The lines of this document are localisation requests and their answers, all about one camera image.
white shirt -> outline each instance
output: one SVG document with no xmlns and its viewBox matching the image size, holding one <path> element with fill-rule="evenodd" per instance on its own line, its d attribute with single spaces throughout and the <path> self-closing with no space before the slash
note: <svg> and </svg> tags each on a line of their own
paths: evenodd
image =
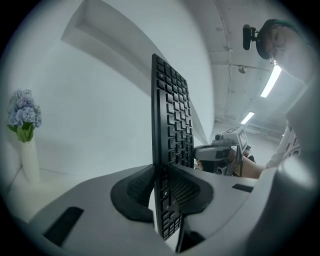
<svg viewBox="0 0 320 256">
<path fill-rule="evenodd" d="M 282 160 L 303 152 L 320 149 L 320 80 L 318 74 L 307 84 L 303 95 L 285 115 L 287 118 L 283 138 L 266 164 L 277 167 Z"/>
</svg>

blue flower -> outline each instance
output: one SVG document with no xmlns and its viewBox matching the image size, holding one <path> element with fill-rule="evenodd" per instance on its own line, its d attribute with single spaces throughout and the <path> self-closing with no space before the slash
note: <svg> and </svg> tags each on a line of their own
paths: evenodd
<svg viewBox="0 0 320 256">
<path fill-rule="evenodd" d="M 23 121 L 27 123 L 34 123 L 36 118 L 36 113 L 33 108 L 27 106 L 23 109 Z"/>
<path fill-rule="evenodd" d="M 24 123 L 32 123 L 38 128 L 42 124 L 41 110 L 35 105 L 32 92 L 29 89 L 18 89 L 13 93 L 8 106 L 8 123 L 11 126 L 22 127 Z"/>
<path fill-rule="evenodd" d="M 24 125 L 24 111 L 22 109 L 19 109 L 15 114 L 15 120 L 20 128 Z"/>
</svg>

person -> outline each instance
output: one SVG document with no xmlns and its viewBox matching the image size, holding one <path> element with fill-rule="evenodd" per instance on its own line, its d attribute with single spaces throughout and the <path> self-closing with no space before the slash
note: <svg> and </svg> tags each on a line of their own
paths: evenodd
<svg viewBox="0 0 320 256">
<path fill-rule="evenodd" d="M 251 147 L 249 145 L 246 146 L 245 150 L 243 151 L 243 156 L 251 160 L 252 162 L 256 162 L 254 156 L 250 151 Z"/>
<path fill-rule="evenodd" d="M 279 166 L 291 156 L 319 150 L 320 123 L 317 111 L 320 110 L 320 63 L 318 52 L 306 37 L 294 25 L 284 20 L 267 20 L 259 30 L 255 43 L 261 58 L 278 65 L 282 71 L 305 86 L 303 95 L 285 115 L 286 129 L 270 161 L 261 165 L 243 158 L 242 177 L 258 179 L 262 171 Z M 230 162 L 234 163 L 235 157 L 235 150 L 231 150 Z M 234 169 L 239 175 L 241 167 L 234 166 Z"/>
</svg>

ceiling light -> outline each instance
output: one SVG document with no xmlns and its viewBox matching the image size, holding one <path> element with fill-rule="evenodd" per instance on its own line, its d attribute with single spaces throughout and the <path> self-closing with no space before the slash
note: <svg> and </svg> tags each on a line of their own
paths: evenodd
<svg viewBox="0 0 320 256">
<path fill-rule="evenodd" d="M 253 117 L 255 113 L 253 112 L 249 112 L 249 114 L 247 114 L 247 116 L 243 119 L 243 121 L 241 122 L 242 125 L 244 125 L 246 122 L 248 122 L 250 120 L 250 118 Z"/>
<path fill-rule="evenodd" d="M 274 66 L 273 71 L 270 75 L 269 81 L 266 83 L 266 86 L 260 95 L 261 97 L 266 98 L 268 96 L 268 94 L 270 93 L 270 91 L 274 87 L 280 73 L 281 73 L 281 68 L 279 66 Z"/>
</svg>

black keyboard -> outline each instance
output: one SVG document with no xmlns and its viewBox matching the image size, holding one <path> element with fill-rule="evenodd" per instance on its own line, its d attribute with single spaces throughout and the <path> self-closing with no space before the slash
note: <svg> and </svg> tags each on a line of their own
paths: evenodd
<svg viewBox="0 0 320 256">
<path fill-rule="evenodd" d="M 167 240 L 182 221 L 168 187 L 168 165 L 194 167 L 194 137 L 187 81 L 156 54 L 152 55 L 151 105 L 157 227 Z"/>
</svg>

